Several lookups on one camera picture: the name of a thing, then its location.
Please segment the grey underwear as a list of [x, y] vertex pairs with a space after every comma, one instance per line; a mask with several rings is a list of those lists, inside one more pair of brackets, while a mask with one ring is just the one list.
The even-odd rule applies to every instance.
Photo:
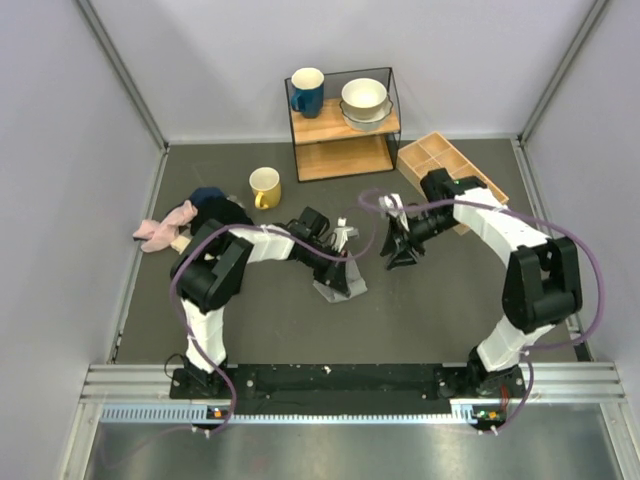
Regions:
[[329, 302], [347, 301], [367, 292], [367, 285], [355, 260], [333, 262], [314, 276], [314, 288]]

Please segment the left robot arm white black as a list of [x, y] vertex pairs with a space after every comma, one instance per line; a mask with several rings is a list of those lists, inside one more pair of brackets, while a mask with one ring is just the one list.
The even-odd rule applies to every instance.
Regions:
[[195, 233], [171, 270], [172, 298], [180, 302], [188, 346], [172, 374], [170, 397], [206, 399], [220, 394], [230, 378], [224, 370], [224, 309], [240, 293], [246, 266], [297, 261], [309, 267], [314, 288], [330, 303], [367, 291], [347, 243], [358, 230], [344, 218], [330, 222], [307, 207], [286, 224], [229, 227], [215, 219]]

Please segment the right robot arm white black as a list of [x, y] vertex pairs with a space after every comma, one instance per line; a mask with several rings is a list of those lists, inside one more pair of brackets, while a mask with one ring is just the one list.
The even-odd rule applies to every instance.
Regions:
[[380, 197], [389, 226], [380, 252], [392, 270], [416, 264], [426, 241], [464, 225], [499, 257], [506, 268], [503, 315], [491, 334], [468, 357], [459, 375], [440, 380], [443, 396], [493, 395], [511, 380], [521, 354], [583, 305], [578, 251], [568, 237], [552, 238], [507, 215], [487, 184], [476, 176], [452, 178], [439, 168], [420, 181], [433, 204], [410, 217], [397, 194]]

